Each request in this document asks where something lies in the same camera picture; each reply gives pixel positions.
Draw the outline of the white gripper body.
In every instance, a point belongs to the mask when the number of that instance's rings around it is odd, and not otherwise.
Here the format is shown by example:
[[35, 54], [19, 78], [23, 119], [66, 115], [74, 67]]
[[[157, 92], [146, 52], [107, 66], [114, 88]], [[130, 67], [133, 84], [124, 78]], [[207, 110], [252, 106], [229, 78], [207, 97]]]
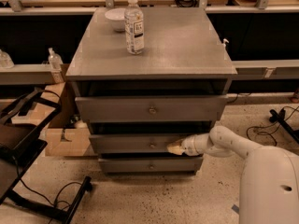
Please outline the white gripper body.
[[186, 137], [182, 141], [181, 147], [188, 156], [198, 156], [207, 153], [212, 147], [212, 143], [208, 133], [195, 134]]

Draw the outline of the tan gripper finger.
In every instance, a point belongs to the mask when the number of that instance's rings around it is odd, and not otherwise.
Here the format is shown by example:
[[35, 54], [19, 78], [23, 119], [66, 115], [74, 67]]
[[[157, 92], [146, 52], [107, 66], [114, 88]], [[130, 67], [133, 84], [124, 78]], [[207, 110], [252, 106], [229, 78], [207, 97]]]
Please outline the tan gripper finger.
[[171, 144], [167, 145], [167, 150], [169, 153], [182, 155], [184, 153], [184, 148], [182, 147], [182, 139], [179, 139]]

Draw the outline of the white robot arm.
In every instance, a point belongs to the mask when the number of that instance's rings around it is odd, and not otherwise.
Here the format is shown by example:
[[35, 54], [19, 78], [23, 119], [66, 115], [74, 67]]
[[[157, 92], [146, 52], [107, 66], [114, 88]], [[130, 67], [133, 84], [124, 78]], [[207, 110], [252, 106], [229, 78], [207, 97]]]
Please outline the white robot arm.
[[176, 155], [244, 159], [240, 177], [239, 224], [299, 224], [299, 156], [263, 146], [224, 126], [167, 145]]

